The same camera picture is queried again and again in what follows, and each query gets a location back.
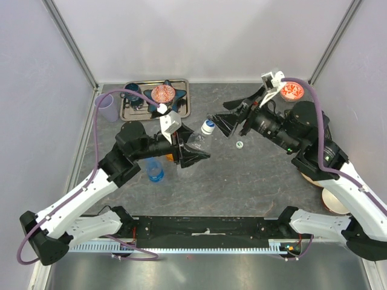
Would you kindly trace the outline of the clear bottle blue cap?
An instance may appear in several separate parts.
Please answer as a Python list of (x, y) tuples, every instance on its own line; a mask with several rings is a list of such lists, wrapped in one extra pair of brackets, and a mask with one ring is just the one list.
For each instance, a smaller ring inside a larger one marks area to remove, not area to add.
[(163, 166), (155, 158), (146, 159), (146, 173), (151, 182), (160, 182), (164, 178)]

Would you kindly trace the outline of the orange juice bottle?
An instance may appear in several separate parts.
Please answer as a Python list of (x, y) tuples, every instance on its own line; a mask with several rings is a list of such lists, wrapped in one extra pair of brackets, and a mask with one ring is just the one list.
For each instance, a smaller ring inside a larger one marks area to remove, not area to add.
[(167, 154), (167, 155), (165, 155), (165, 157), (166, 157), (166, 159), (167, 159), (168, 161), (174, 161), (174, 158), (173, 158), (173, 155), (172, 155), (172, 154)]

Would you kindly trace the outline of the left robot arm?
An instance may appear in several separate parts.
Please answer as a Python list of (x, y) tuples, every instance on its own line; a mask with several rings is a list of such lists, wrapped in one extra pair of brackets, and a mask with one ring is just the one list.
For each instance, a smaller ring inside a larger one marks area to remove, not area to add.
[(138, 161), (171, 154), (182, 168), (210, 158), (209, 150), (190, 144), (193, 130), (184, 124), (172, 128), (169, 137), (163, 132), (147, 135), (139, 121), (126, 122), (115, 136), (112, 149), (97, 159), (92, 172), (53, 205), (34, 213), (26, 211), (19, 221), (25, 237), (16, 258), (30, 244), (37, 257), (31, 263), (52, 265), (74, 246), (100, 236), (128, 237), (132, 233), (132, 216), (123, 207), (114, 207), (101, 216), (78, 218), (97, 201), (126, 184), (139, 171)]

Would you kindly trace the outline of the white green bottle cap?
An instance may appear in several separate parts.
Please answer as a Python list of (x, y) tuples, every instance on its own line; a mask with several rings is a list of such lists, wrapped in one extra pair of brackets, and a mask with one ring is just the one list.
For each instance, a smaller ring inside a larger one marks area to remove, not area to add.
[(236, 148), (237, 148), (237, 149), (242, 149), (243, 146), (244, 146), (244, 144), (243, 144), (242, 141), (237, 141), (237, 142), (236, 142)]

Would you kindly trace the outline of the blue pocari bottle cap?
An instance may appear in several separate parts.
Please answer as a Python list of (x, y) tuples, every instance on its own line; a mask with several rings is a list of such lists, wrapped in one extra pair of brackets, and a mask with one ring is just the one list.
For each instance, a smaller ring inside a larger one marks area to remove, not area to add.
[(204, 121), (204, 123), (201, 126), (202, 133), (206, 135), (211, 135), (214, 129), (215, 129), (215, 123), (213, 123), (210, 119), (207, 119), (206, 121)]

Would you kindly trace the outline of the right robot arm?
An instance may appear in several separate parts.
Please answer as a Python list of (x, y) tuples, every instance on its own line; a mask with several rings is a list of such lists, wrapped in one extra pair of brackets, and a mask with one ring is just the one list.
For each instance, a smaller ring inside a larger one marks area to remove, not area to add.
[(348, 155), (330, 138), (329, 118), (316, 113), (311, 101), (298, 101), (283, 114), (270, 100), (263, 104), (265, 88), (245, 99), (227, 101), (224, 111), (208, 118), (229, 137), (239, 124), (240, 135), (251, 130), (293, 154), (292, 164), (333, 194), (349, 211), (344, 216), (310, 213), (288, 206), (277, 222), (282, 237), (306, 234), (341, 242), (357, 256), (386, 260), (386, 204), (357, 174)]

